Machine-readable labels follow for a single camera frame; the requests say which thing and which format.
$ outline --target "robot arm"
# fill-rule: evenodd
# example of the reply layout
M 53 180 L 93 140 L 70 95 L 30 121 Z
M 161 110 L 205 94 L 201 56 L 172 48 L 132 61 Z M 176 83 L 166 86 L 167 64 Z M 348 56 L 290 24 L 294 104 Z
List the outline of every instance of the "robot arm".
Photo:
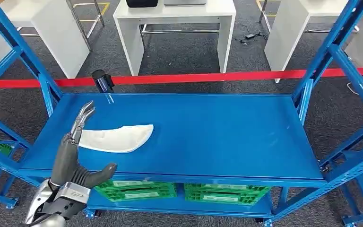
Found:
M 116 164 L 90 173 L 78 163 L 78 143 L 85 121 L 93 114 L 93 101 L 85 104 L 69 133 L 61 140 L 50 179 L 38 188 L 28 210 L 25 224 L 29 227 L 64 227 L 66 221 L 87 207 L 93 187 L 110 179 Z

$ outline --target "red stripe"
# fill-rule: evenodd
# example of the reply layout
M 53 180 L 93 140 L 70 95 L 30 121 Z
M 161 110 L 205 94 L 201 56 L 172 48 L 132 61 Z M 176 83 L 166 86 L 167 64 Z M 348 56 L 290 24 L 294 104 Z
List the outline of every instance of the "red stripe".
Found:
M 306 70 L 287 71 L 256 71 L 256 72 L 229 72 L 207 74 L 181 74 L 181 75 L 153 75 L 138 77 L 112 77 L 117 85 L 125 84 L 162 84 L 162 83 L 191 83 L 191 82 L 215 82 L 258 79 L 296 79 L 304 76 Z M 342 77 L 341 69 L 327 69 L 323 77 Z M 92 78 L 56 79 L 59 87 L 85 87 L 95 86 Z M 39 87 L 36 79 L 0 79 L 0 88 L 32 88 Z

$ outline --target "white shoe insole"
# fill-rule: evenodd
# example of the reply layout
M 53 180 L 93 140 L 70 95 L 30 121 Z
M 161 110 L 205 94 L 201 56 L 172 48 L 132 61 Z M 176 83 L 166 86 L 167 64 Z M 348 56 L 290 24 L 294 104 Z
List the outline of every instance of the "white shoe insole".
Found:
M 129 153 L 151 136 L 154 125 L 122 126 L 110 130 L 83 130 L 79 146 L 112 153 Z

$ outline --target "robotic thumb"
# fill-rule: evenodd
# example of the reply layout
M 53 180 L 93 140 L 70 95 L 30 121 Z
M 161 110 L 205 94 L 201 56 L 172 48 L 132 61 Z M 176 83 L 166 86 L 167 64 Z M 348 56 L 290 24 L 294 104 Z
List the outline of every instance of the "robotic thumb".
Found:
M 93 174 L 89 174 L 85 178 L 83 186 L 86 188 L 93 188 L 93 187 L 109 180 L 114 175 L 117 167 L 118 166 L 115 163 L 110 163 L 103 170 L 93 173 Z

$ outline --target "black cylindrical object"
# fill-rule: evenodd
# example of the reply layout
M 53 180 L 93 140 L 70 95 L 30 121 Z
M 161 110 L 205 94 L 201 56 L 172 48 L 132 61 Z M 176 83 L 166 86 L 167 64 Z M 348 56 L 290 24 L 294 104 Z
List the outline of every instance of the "black cylindrical object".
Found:
M 95 70 L 91 76 L 94 79 L 95 85 L 101 93 L 113 93 L 112 87 L 115 86 L 111 80 L 111 75 L 103 70 Z
M 158 5 L 158 0 L 126 0 L 130 8 L 155 7 Z

